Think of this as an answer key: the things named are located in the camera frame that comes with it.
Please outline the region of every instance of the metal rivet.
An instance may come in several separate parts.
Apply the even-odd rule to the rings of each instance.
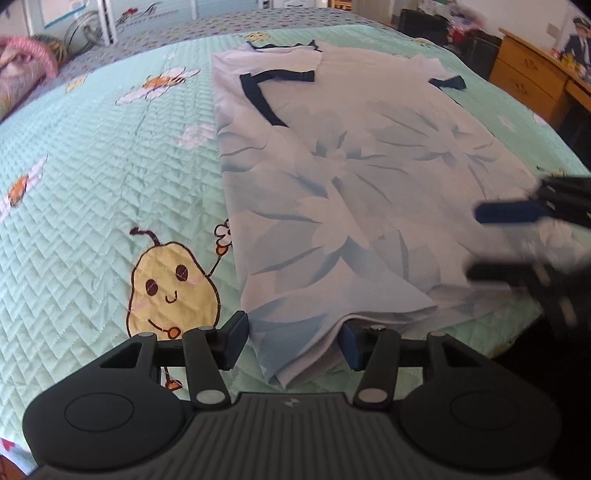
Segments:
[[[357,397],[365,403],[382,403],[388,398],[388,394],[381,388],[364,388]]]
[[[226,399],[226,394],[219,390],[203,390],[195,398],[204,405],[216,405]]]

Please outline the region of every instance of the pink blanket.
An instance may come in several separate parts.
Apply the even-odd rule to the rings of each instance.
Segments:
[[[57,62],[43,43],[0,35],[0,119],[33,89],[40,78],[57,77]]]

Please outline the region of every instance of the quilted bedspread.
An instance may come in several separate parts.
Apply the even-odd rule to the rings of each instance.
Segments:
[[[586,173],[531,111],[438,47],[360,25],[250,39],[437,56],[468,85],[449,95],[532,171]],[[199,310],[196,321],[214,324],[239,308],[210,56],[243,41],[221,35],[133,56],[58,87],[0,126],[0,437],[24,444],[28,403],[142,323],[176,338],[196,325],[171,327],[165,312],[186,319]],[[447,331],[493,355],[538,314],[522,299]],[[248,346],[224,375],[232,394],[278,389],[263,382]],[[412,369],[399,375],[397,395],[419,378]],[[351,393],[358,380],[339,367],[297,391]]]

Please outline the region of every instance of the wooden desk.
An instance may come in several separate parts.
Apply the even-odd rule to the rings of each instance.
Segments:
[[[591,86],[542,49],[513,33],[505,34],[490,82],[546,120],[562,124],[573,102],[591,112]]]

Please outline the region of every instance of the pear cartoon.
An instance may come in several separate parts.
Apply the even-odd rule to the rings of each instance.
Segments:
[[[187,330],[215,326],[220,316],[220,298],[210,275],[219,258],[206,274],[184,245],[162,245],[153,232],[137,227],[129,233],[147,235],[154,242],[131,274],[126,321],[129,335],[153,332],[158,340],[174,340]]]

